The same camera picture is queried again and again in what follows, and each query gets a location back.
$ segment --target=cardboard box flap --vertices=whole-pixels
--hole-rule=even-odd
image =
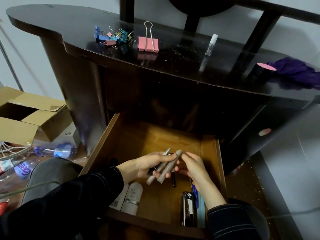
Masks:
[[[31,146],[38,126],[0,117],[0,140]]]
[[[18,104],[26,107],[31,107],[46,111],[57,111],[66,104],[65,101],[40,96],[32,93],[23,93],[22,95],[9,101],[13,104]]]
[[[56,113],[52,111],[37,110],[29,116],[25,117],[22,122],[41,126]]]
[[[23,92],[14,88],[10,88],[10,87],[1,88],[0,89],[0,106],[4,105],[10,100],[14,100],[16,97],[22,94]]]

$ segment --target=white wall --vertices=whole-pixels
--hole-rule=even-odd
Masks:
[[[320,105],[282,130],[260,151],[304,239],[319,239]]]
[[[265,0],[320,13],[320,0]],[[119,0],[0,0],[0,25],[10,40],[0,31],[17,76],[26,92],[63,99],[54,73],[46,57],[39,37],[15,28],[6,15],[11,6],[50,3],[88,6],[119,13]],[[262,12],[234,6],[215,16],[201,18],[198,33],[218,34],[221,38],[245,43]],[[168,0],[136,0],[137,18],[184,28],[187,16],[175,9]],[[320,67],[320,27],[315,24],[281,17],[263,48],[297,57]],[[0,55],[0,80],[6,86],[17,88],[15,81]]]

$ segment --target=white box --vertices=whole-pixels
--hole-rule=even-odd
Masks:
[[[74,122],[72,122],[57,138],[54,139],[53,142],[47,142],[42,140],[34,139],[32,142],[32,146],[42,146],[45,148],[56,148],[58,144],[68,143],[74,145],[76,147],[80,144],[80,136],[75,127]]]

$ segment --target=purple text on bottle label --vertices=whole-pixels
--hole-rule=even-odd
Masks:
[[[26,179],[28,175],[32,172],[32,168],[30,165],[25,161],[18,166],[14,167],[14,171],[21,179]]]

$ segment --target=large pink binder clip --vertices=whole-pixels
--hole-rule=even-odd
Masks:
[[[146,23],[150,23],[151,24],[151,27],[150,27],[150,36],[151,36],[151,38],[147,38],[148,28],[146,26]],[[158,39],[153,39],[152,38],[151,28],[152,28],[153,24],[150,21],[145,21],[144,22],[144,26],[146,27],[146,37],[141,37],[141,36],[138,37],[138,48],[139,48],[139,51],[158,53],[159,52]]]

